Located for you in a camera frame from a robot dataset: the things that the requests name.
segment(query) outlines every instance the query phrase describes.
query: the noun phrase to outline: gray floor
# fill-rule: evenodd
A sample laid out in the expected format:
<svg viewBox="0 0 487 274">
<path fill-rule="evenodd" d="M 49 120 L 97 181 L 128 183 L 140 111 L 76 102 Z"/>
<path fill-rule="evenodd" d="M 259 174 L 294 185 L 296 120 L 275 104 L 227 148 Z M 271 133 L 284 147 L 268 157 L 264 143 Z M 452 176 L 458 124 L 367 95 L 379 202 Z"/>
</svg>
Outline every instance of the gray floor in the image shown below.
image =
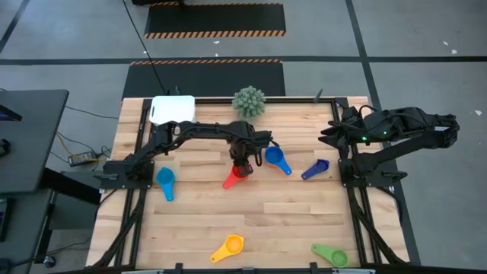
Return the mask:
<svg viewBox="0 0 487 274">
<path fill-rule="evenodd" d="M 188 2 L 226 2 L 188 0 Z M 146 40 L 153 57 L 358 56 L 345 0 L 282 0 L 286 37 Z M 0 1 L 0 37 L 21 0 Z M 369 56 L 487 55 L 483 0 L 354 0 Z M 147 7 L 129 10 L 143 30 Z M 145 57 L 121 0 L 30 0 L 2 59 L 110 59 Z M 419 151 L 398 160 L 423 265 L 487 269 L 487 186 L 481 170 L 487 138 L 487 63 L 373 63 L 383 108 L 417 106 L 453 113 L 459 141 L 446 150 Z M 68 105 L 116 116 L 128 65 L 0 65 L 0 88 L 65 88 Z M 287 95 L 369 95 L 360 63 L 285 62 Z M 477 115 L 476 110 L 484 114 Z M 111 146 L 116 121 L 66 110 L 59 131 L 96 151 Z M 68 143 L 76 152 L 87 149 Z M 53 152 L 67 154 L 56 141 Z M 48 166 L 72 170 L 51 157 Z M 93 167 L 80 167 L 90 170 Z M 89 230 L 61 231 L 50 249 L 84 241 Z M 80 269 L 86 250 L 56 255 L 54 270 Z M 35 266 L 32 273 L 46 270 Z"/>
</svg>

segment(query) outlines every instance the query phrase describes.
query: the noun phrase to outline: green measuring cup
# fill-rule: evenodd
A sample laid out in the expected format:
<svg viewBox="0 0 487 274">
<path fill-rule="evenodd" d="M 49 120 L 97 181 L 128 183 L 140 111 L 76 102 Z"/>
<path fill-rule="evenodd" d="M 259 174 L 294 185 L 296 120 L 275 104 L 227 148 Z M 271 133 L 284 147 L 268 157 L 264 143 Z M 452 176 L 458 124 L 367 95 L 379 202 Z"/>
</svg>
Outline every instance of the green measuring cup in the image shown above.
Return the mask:
<svg viewBox="0 0 487 274">
<path fill-rule="evenodd" d="M 349 264 L 349 258 L 343 250 L 327 247 L 322 244 L 312 244 L 311 250 L 330 261 L 335 267 L 342 268 Z"/>
</svg>

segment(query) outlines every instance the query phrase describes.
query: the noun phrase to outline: black desk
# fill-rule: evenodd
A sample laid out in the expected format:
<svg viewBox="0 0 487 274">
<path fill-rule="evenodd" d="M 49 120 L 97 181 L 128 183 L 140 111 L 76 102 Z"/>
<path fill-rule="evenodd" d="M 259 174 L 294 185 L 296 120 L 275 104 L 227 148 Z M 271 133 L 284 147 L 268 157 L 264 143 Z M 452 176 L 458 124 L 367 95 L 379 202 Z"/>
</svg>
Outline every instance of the black desk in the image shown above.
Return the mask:
<svg viewBox="0 0 487 274">
<path fill-rule="evenodd" d="M 0 92 L 2 105 L 22 116 L 0 122 L 0 139 L 11 143 L 0 158 L 0 193 L 37 190 L 67 100 L 68 91 Z"/>
<path fill-rule="evenodd" d="M 7 237 L 0 243 L 0 258 L 16 263 L 36 255 L 52 196 L 52 190 L 8 195 L 14 204 Z M 9 274 L 29 273 L 30 266 L 31 263 L 17 266 Z"/>
<path fill-rule="evenodd" d="M 0 158 L 0 197 L 13 200 L 0 258 L 11 264 L 45 254 L 52 231 L 49 220 L 56 193 L 98 205 L 97 189 L 45 168 L 68 91 L 0 91 L 0 103 L 22 116 L 0 121 L 0 138 L 11 151 Z M 10 273 L 28 273 L 31 263 Z"/>
</svg>

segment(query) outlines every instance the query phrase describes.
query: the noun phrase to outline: black cable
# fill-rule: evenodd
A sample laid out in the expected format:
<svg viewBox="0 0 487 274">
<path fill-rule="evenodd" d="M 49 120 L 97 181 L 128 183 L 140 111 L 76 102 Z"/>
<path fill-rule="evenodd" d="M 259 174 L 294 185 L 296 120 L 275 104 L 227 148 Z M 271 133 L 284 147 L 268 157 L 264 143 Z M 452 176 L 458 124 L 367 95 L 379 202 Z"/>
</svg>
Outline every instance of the black cable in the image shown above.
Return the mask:
<svg viewBox="0 0 487 274">
<path fill-rule="evenodd" d="M 90 149 L 90 150 L 91 150 L 91 151 L 92 151 L 92 152 L 93 152 L 93 153 L 94 153 L 94 154 L 97 156 L 97 159 L 98 159 L 98 158 L 99 158 L 99 157 L 102 155 L 102 154 L 98 154 L 98 153 L 97 153 L 97 152 L 96 152 L 96 151 L 95 151 L 95 150 L 94 150 L 94 149 L 93 149 L 91 146 L 86 145 L 85 143 L 82 143 L 82 142 L 80 142 L 80 141 L 76 141 L 76 140 L 70 139 L 70 138 L 68 138 L 68 137 L 64 136 L 64 135 L 63 135 L 62 133 L 60 133 L 60 132 L 58 132 L 58 134 L 59 134 L 61 137 L 63 137 L 65 140 L 67 140 L 67 141 L 74 142 L 74 143 L 76 143 L 76 144 L 83 145 L 83 146 L 85 146 L 85 147 L 89 148 L 89 149 Z M 94 168 L 93 168 L 91 171 L 96 170 L 96 169 L 97 169 L 97 167 L 98 167 L 99 161 L 94 161 L 94 162 L 95 162 L 96 164 L 95 164 Z"/>
<path fill-rule="evenodd" d="M 360 116 L 362 116 L 362 110 L 364 109 L 364 107 L 367 107 L 368 109 L 372 110 L 372 111 L 378 111 L 378 109 L 376 109 L 375 107 L 371 107 L 369 105 L 363 105 L 361 106 L 359 109 L 358 109 L 358 112 L 360 113 Z"/>
<path fill-rule="evenodd" d="M 46 257 L 47 255 L 51 255 L 51 254 L 54 254 L 54 253 L 58 253 L 60 251 L 63 251 L 65 249 L 68 249 L 70 247 L 73 247 L 73 246 L 76 246 L 76 245 L 80 245 L 80 244 L 87 244 L 89 241 L 91 240 L 91 237 L 89 237 L 88 239 L 86 239 L 86 241 L 84 242 L 80 242 L 80 243 L 74 243 L 74 244 L 70 244 L 68 246 L 65 246 L 65 247 L 61 247 L 61 248 L 58 248 L 56 250 L 51 250 L 51 251 L 48 251 L 47 253 L 45 254 L 42 254 L 42 255 L 39 255 L 39 256 L 35 256 L 33 258 L 30 258 L 30 259 L 27 259 L 27 260 L 22 260 L 20 262 L 17 262 L 17 263 L 14 263 L 13 265 L 9 266 L 7 268 L 7 270 L 11 270 L 13 269 L 14 267 L 17 267 L 17 266 L 21 266 L 23 264 L 26 264 L 26 263 L 32 263 L 33 261 L 36 261 L 36 260 L 41 260 L 43 259 L 44 257 Z"/>
<path fill-rule="evenodd" d="M 394 194 L 392 191 L 388 190 L 387 188 L 385 188 L 383 186 L 379 186 L 378 189 L 380 191 L 382 191 L 383 193 L 386 193 L 387 195 L 393 197 L 396 200 L 397 211 L 398 211 L 398 214 L 399 214 L 399 223 L 402 224 L 403 223 L 403 207 L 401 206 L 401 202 L 397 198 L 396 194 Z"/>
<path fill-rule="evenodd" d="M 162 81 L 159 78 L 159 74 L 158 74 L 157 70 L 155 69 L 154 62 L 152 62 L 151 55 L 149 54 L 149 51 L 145 47 L 144 41 L 142 40 L 140 33 L 138 33 L 138 30 L 137 30 L 137 27 L 135 26 L 134 20 L 132 19 L 132 16 L 130 15 L 129 8 L 127 8 L 127 3 L 125 2 L 125 0 L 122 0 L 122 2 L 123 2 L 123 5 L 125 6 L 125 10 L 127 11 L 127 15 L 130 18 L 130 22 L 132 23 L 132 26 L 134 27 L 134 30 L 137 33 L 138 40 L 140 41 L 140 44 L 142 44 L 142 46 L 144 47 L 144 51 L 147 54 L 149 61 L 151 62 L 152 70 L 154 70 L 155 77 L 158 79 L 158 82 L 159 82 L 159 85 L 161 86 L 162 91 L 164 92 L 164 94 L 169 95 L 166 92 L 166 89 L 164 88 L 164 86 L 162 85 Z"/>
<path fill-rule="evenodd" d="M 51 152 L 50 152 L 50 154 L 52 154 L 52 155 L 56 156 L 56 157 L 57 157 L 59 160 L 61 160 L 61 161 L 65 162 L 66 164 L 69 164 L 69 162 L 68 162 L 67 160 L 65 160 L 65 159 L 61 158 L 61 157 L 60 157 L 59 155 L 57 155 L 56 153 L 54 153 L 54 152 L 52 152 L 52 151 L 51 151 Z"/>
<path fill-rule="evenodd" d="M 79 111 L 79 112 L 86 113 L 86 114 L 90 114 L 90 115 L 93 115 L 93 116 L 96 116 L 96 117 L 100 117 L 100 118 L 105 118 L 105 119 L 119 119 L 119 117 L 103 116 L 103 115 L 100 115 L 100 114 L 91 113 L 89 111 L 80 110 L 80 109 L 77 109 L 77 108 L 74 108 L 74 107 L 70 107 L 70 106 L 64 106 L 64 107 L 67 108 L 67 109 L 70 109 L 70 110 Z"/>
<path fill-rule="evenodd" d="M 105 149 L 106 151 L 108 151 L 108 152 L 110 153 L 110 155 L 106 155 L 106 154 L 105 154 L 105 150 L 104 150 L 104 149 Z M 111 150 L 110 148 L 108 148 L 106 145 L 102 145 L 100 150 L 101 150 L 101 154 L 102 154 L 102 155 L 105 155 L 107 158 L 110 158 L 110 157 L 111 157 L 112 150 Z"/>
<path fill-rule="evenodd" d="M 59 135 L 61 135 L 61 137 L 63 137 L 64 139 L 66 139 L 66 140 L 68 140 L 68 141 L 70 141 L 70 142 L 74 142 L 74 143 L 76 143 L 76 144 L 83 145 L 83 146 L 85 146 L 85 147 L 89 148 L 89 149 L 90 149 L 90 150 L 91 150 L 93 153 L 95 153 L 95 154 L 96 154 L 96 152 L 94 151 L 94 149 L 93 149 L 91 146 L 86 145 L 86 144 L 84 144 L 84 143 L 82 143 L 82 142 L 75 141 L 75 140 L 73 140 L 73 139 L 67 138 L 66 136 L 64 136 L 64 135 L 63 135 L 62 133 L 60 133 L 60 132 L 58 132 L 58 134 L 59 134 Z"/>
<path fill-rule="evenodd" d="M 112 190 L 112 192 L 111 192 L 111 193 L 108 193 L 108 195 L 106 195 L 106 196 L 105 196 L 105 198 L 103 198 L 103 199 L 101 200 L 100 204 L 98 204 L 98 208 L 100 208 L 101 204 L 102 204 L 103 202 L 105 202 L 105 201 L 106 201 L 108 198 L 110 198 L 110 196 L 112 196 L 112 195 L 113 195 L 113 194 L 114 194 L 116 191 L 117 191 L 117 190 Z"/>
<path fill-rule="evenodd" d="M 103 198 L 100 203 L 98 204 L 98 207 L 97 207 L 97 211 L 94 213 L 94 220 L 96 221 L 97 220 L 97 216 L 98 216 L 98 209 L 100 209 L 101 205 L 103 204 L 103 202 L 105 202 L 108 198 L 110 198 L 110 196 L 112 196 L 117 190 L 112 190 L 111 193 L 108 193 L 108 195 L 105 196 L 105 198 Z"/>
</svg>

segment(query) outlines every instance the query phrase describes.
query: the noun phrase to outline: hazard tape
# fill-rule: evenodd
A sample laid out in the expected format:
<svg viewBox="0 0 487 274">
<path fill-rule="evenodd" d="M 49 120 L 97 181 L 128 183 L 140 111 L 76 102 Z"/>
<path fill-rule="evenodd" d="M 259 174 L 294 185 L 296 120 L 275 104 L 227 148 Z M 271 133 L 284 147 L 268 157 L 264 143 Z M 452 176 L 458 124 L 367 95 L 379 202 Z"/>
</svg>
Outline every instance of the hazard tape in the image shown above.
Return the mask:
<svg viewBox="0 0 487 274">
<path fill-rule="evenodd" d="M 161 5 L 180 5 L 178 2 L 154 3 L 151 7 Z M 214 4 L 185 4 L 186 6 L 206 6 L 206 5 L 282 5 L 282 3 L 214 3 Z"/>
<path fill-rule="evenodd" d="M 230 64 L 230 63 L 282 63 L 280 59 L 194 59 L 194 60 L 165 60 L 165 61 L 137 61 L 130 65 L 189 65 L 189 64 Z"/>
<path fill-rule="evenodd" d="M 213 38 L 213 37 L 282 37 L 285 30 L 225 30 L 146 33 L 145 39 Z"/>
</svg>

